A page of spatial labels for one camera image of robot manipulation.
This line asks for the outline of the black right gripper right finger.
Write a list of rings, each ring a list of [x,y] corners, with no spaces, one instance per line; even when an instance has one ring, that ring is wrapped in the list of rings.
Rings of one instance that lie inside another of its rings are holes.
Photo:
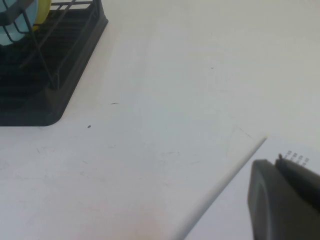
[[[275,167],[305,202],[313,207],[320,206],[318,174],[281,156],[275,161]]]

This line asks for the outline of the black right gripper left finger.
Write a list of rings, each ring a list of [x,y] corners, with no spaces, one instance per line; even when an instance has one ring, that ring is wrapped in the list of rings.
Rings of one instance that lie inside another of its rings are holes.
[[[255,240],[320,238],[320,207],[304,201],[275,163],[252,163],[247,204]]]

